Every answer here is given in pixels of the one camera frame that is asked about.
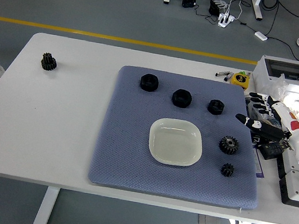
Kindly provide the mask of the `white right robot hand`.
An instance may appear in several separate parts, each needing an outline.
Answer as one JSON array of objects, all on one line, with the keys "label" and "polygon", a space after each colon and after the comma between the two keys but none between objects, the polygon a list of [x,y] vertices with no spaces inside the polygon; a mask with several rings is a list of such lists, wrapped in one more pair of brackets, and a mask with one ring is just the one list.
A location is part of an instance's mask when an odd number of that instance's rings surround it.
[{"label": "white right robot hand", "polygon": [[299,121],[294,114],[282,102],[266,94],[249,93],[253,107],[260,113],[274,117],[280,122],[282,129],[270,127],[269,125],[246,117],[242,114],[236,114],[236,118],[255,132],[269,135],[275,140],[286,140],[289,147],[294,150],[295,156],[299,162]]}]

